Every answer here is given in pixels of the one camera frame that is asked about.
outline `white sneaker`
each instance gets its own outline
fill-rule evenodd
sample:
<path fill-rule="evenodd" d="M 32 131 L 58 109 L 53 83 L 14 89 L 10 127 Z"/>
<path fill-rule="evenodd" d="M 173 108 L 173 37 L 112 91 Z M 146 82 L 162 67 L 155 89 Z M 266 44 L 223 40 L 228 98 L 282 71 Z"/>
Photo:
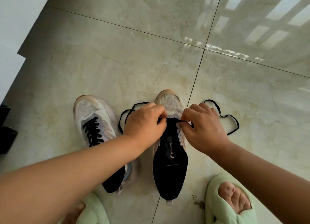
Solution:
<path fill-rule="evenodd" d="M 185 136 L 178 123 L 185 105 L 172 90 L 161 91 L 155 103 L 166 108 L 168 117 L 165 132 L 154 144 L 153 176 L 159 194 L 172 205 L 182 189 L 188 165 Z"/>
<path fill-rule="evenodd" d="M 75 125 L 86 147 L 96 146 L 120 135 L 114 111 L 100 98 L 92 95 L 78 97 L 73 106 Z M 121 193 L 124 186 L 137 179 L 136 160 L 124 165 L 102 183 L 108 193 Z"/>

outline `person's right arm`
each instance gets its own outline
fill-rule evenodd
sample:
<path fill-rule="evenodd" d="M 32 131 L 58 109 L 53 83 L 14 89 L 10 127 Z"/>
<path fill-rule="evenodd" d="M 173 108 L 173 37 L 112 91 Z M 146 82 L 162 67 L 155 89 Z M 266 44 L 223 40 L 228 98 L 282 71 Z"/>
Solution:
<path fill-rule="evenodd" d="M 232 143 L 215 109 L 186 108 L 181 126 L 188 142 L 239 180 L 281 222 L 310 223 L 310 182 Z"/>

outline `loose shoelace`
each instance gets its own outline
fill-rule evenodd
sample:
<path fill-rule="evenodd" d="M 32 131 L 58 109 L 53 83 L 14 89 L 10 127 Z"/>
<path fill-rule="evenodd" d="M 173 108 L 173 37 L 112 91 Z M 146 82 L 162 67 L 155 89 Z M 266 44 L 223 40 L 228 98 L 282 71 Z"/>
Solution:
<path fill-rule="evenodd" d="M 89 147 L 98 145 L 100 143 L 104 143 L 102 138 L 102 135 L 99 134 L 100 129 L 98 129 L 99 123 L 97 123 L 98 117 L 94 117 L 91 120 L 87 121 L 85 124 L 83 124 L 82 129 L 85 128 L 85 133 L 88 138 Z"/>
<path fill-rule="evenodd" d="M 220 116 L 220 117 L 226 118 L 227 116 L 230 116 L 230 117 L 232 117 L 232 118 L 236 121 L 237 128 L 234 129 L 233 131 L 231 131 L 230 133 L 228 133 L 227 135 L 230 135 L 230 134 L 232 134 L 233 132 L 236 132 L 236 131 L 240 128 L 239 122 L 237 121 L 237 119 L 236 119 L 234 116 L 232 116 L 232 115 L 230 115 L 230 114 L 228 114 L 228 115 L 226 115 L 226 116 L 222 116 L 222 115 L 221 115 L 221 109 L 219 108 L 219 105 L 218 105 L 215 101 L 213 101 L 213 100 L 211 100 L 211 99 L 205 100 L 204 103 L 207 102 L 207 101 L 212 102 L 212 103 L 216 106 L 216 108 L 217 108 L 217 110 L 218 110 L 218 112 L 219 112 L 219 116 Z M 127 110 L 125 110 L 125 111 L 122 112 L 121 117 L 120 117 L 119 122 L 118 122 L 118 128 L 119 128 L 119 130 L 120 130 L 121 133 L 124 132 L 123 129 L 122 129 L 122 127 L 121 127 L 122 116 L 123 116 L 126 112 L 129 111 L 129 113 L 127 114 L 127 116 L 126 116 L 126 118 L 125 118 L 125 122 L 124 122 L 124 124 L 126 124 L 126 121 L 127 121 L 128 116 L 129 116 L 132 112 L 135 111 L 134 108 L 135 108 L 137 105 L 139 105 L 139 104 L 147 104 L 147 103 L 149 103 L 149 102 L 136 103 L 136 104 L 134 104 L 134 105 L 132 106 L 131 109 L 127 109 Z M 186 122 L 186 123 L 188 123 L 187 121 L 179 120 L 179 119 L 177 119 L 177 118 L 175 118 L 175 117 L 173 117 L 173 118 L 167 118 L 167 121 L 169 121 L 169 122 L 171 122 L 171 123 L 179 123 L 179 122 Z M 194 124 L 193 124 L 193 123 L 191 123 L 191 124 L 189 124 L 189 125 L 194 129 Z"/>

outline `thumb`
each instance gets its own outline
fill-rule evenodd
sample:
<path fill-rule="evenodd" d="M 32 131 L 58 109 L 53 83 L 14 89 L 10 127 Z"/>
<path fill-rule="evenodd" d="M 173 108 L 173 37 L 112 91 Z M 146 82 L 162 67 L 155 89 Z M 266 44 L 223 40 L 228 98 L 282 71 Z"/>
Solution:
<path fill-rule="evenodd" d="M 160 122 L 157 124 L 157 128 L 160 131 L 161 135 L 164 133 L 166 127 L 167 127 L 167 119 L 162 118 Z"/>
<path fill-rule="evenodd" d="M 187 140 L 194 136 L 195 131 L 187 122 L 180 122 L 180 126 Z"/>

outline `tile floor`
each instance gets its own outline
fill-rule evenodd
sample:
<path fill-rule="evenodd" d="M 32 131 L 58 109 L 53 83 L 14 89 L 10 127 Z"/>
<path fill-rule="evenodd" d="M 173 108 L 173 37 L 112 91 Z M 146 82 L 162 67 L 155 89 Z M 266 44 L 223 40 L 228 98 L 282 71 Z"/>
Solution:
<path fill-rule="evenodd" d="M 214 99 L 240 129 L 230 139 L 310 180 L 310 0 L 49 0 L 19 53 L 5 103 L 19 134 L 0 172 L 83 148 L 72 106 L 103 98 L 120 113 L 174 89 L 185 103 Z M 222 121 L 227 131 L 229 121 Z M 174 206 L 152 178 L 151 152 L 122 195 L 96 193 L 111 224 L 204 223 L 207 183 L 222 169 L 188 148 Z M 259 201 L 259 223 L 280 223 Z"/>

